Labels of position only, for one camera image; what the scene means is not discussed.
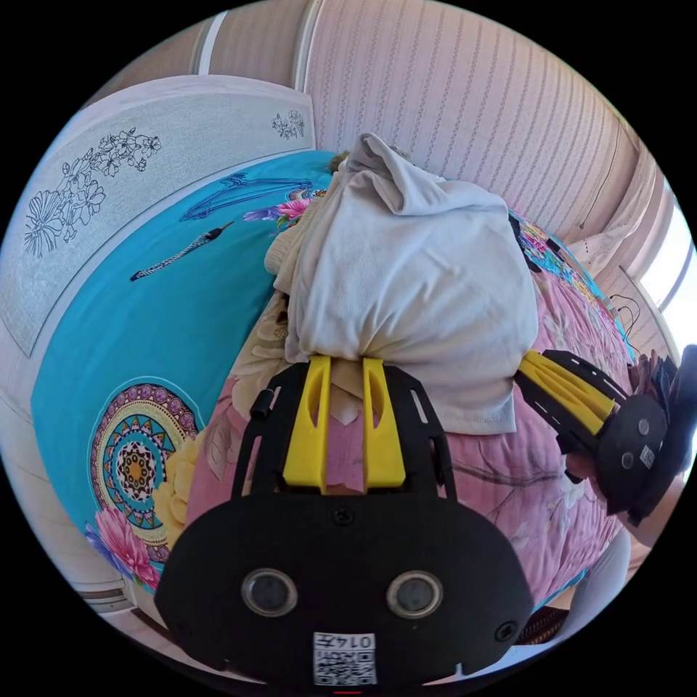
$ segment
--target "yellow flower print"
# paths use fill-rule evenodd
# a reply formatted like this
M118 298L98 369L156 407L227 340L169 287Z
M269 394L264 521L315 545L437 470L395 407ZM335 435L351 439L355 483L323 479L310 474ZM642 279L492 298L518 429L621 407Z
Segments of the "yellow flower print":
M164 525L170 550L187 522L189 491L204 437L205 429L195 439L186 438L182 447L165 462L165 481L152 492L155 515Z

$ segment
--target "camera lens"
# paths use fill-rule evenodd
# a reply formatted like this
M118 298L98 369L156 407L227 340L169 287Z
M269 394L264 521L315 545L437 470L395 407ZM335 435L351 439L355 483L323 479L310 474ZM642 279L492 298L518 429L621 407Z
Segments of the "camera lens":
M252 571L242 584L242 598L252 612L265 617L288 614L298 602L298 592L289 576L273 568Z
M438 579L426 571L408 571L390 584L388 607L399 617L421 619L441 604L443 589Z

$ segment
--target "white towel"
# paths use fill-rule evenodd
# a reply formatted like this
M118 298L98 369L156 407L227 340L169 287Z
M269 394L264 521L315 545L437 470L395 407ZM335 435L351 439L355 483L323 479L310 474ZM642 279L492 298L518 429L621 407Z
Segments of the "white towel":
M366 134L301 232L289 362L381 358L422 382L446 431L515 431L513 375L537 304L502 198ZM337 368L334 384L362 397L359 364Z

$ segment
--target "turquoise blanket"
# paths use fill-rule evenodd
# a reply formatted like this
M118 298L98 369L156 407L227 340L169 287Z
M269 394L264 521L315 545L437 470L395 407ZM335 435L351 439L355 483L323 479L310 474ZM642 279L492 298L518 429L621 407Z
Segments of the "turquoise blanket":
M151 495L164 462L208 422L272 294L266 250L328 186L332 156L251 166L157 215L99 265L51 339L31 402L46 471L75 525L145 587L167 557ZM131 280L230 221L216 239Z

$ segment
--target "qr code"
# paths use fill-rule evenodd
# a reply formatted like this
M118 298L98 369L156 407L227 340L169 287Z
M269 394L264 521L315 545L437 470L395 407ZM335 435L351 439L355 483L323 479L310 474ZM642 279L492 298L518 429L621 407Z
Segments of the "qr code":
M375 685L375 636L314 636L314 684L343 687Z

